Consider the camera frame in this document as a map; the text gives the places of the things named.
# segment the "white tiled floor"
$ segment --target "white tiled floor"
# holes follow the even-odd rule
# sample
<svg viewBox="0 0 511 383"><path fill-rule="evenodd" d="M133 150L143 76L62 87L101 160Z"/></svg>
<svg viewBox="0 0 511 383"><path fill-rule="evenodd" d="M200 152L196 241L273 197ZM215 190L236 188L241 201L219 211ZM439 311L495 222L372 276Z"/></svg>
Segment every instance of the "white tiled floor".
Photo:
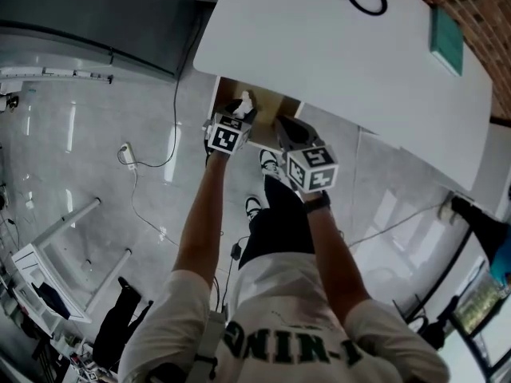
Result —
<svg viewBox="0 0 511 383"><path fill-rule="evenodd" d="M181 135L172 182L165 181L164 168L140 167L134 197L139 213L177 243L204 170L201 125L215 83L214 76L193 70L191 63L177 95ZM138 160L156 164L166 159L173 89L174 84L115 79L111 85L32 83L24 88L16 111L0 115L6 182L13 202L10 211L22 245L67 213L71 201L74 208L93 197L102 201L51 247L54 259L76 267L85 259L92 261L89 281L74 275L74 288L83 301L126 247L133 250L133 257L121 274L146 301L155 298L172 268L176 247L134 215L130 204L134 176L117 161L117 150L129 141ZM330 195L348 243L445 197L446 190L433 182L432 168L408 152L364 133L357 145L357 126L310 106L303 110L303 119L334 147L340 161L338 183ZM246 146L229 162L218 270L222 288L232 244L248 235L244 200L261 188L257 155L258 149ZM30 195L33 210L25 205ZM414 294L428 291L464 232L463 223L446 227L437 222L436 209L431 209L352 251L374 297L395 300L404 308L414 302ZM115 282L95 310L93 324L79 325L90 339L119 291Z"/></svg>

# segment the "desk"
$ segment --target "desk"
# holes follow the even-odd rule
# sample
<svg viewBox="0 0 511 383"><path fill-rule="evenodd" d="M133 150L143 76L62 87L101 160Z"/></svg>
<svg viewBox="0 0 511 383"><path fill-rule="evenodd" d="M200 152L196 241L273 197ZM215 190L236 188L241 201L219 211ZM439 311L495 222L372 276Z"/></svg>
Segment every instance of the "desk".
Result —
<svg viewBox="0 0 511 383"><path fill-rule="evenodd" d="M492 82L466 45L462 77L430 54L422 0L388 2L383 16L371 17L348 0L219 0L194 66L341 116L469 190Z"/></svg>

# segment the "electrical outlet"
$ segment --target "electrical outlet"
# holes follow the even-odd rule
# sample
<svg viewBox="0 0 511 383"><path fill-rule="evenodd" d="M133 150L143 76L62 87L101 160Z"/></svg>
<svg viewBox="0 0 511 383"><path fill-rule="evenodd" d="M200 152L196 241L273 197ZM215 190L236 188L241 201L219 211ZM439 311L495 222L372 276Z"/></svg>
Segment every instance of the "electrical outlet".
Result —
<svg viewBox="0 0 511 383"><path fill-rule="evenodd" d="M128 166L129 170L136 170L137 163L135 162L135 156L133 155L133 150L129 142L126 142L121 146L121 155L125 159L125 163Z"/></svg>

